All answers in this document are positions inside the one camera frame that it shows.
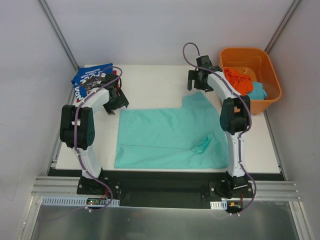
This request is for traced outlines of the teal t shirt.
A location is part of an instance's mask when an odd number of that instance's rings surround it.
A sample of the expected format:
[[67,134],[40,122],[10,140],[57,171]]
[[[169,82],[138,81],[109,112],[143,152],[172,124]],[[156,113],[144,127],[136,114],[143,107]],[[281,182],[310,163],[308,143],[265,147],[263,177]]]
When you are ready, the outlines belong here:
[[200,92],[183,97],[180,108],[120,113],[116,169],[219,170],[228,164],[220,115]]

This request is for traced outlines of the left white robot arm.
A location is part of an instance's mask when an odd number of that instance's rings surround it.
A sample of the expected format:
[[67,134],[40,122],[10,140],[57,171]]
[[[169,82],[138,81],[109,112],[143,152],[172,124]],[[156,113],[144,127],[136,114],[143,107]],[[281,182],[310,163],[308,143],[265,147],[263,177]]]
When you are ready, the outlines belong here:
[[76,105],[66,104],[61,110],[59,138],[73,150],[82,176],[91,179],[89,190],[96,195],[105,191],[106,183],[99,178],[102,167],[93,149],[96,135],[94,115],[102,108],[108,115],[114,115],[115,110],[129,106],[121,87],[121,77],[114,72],[94,75],[84,84],[87,93],[84,99]]

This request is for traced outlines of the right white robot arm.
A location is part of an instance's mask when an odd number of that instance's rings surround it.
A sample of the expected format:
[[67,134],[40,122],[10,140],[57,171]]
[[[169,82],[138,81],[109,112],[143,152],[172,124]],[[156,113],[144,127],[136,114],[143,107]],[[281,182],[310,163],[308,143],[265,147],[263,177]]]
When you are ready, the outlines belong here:
[[230,179],[225,184],[225,192],[234,198],[242,193],[246,181],[244,138],[245,132],[252,125],[251,100],[232,87],[222,69],[212,65],[209,56],[198,56],[194,67],[194,70],[188,71],[187,90],[195,88],[205,92],[214,91],[222,102],[219,122],[227,138],[229,159],[227,177]]

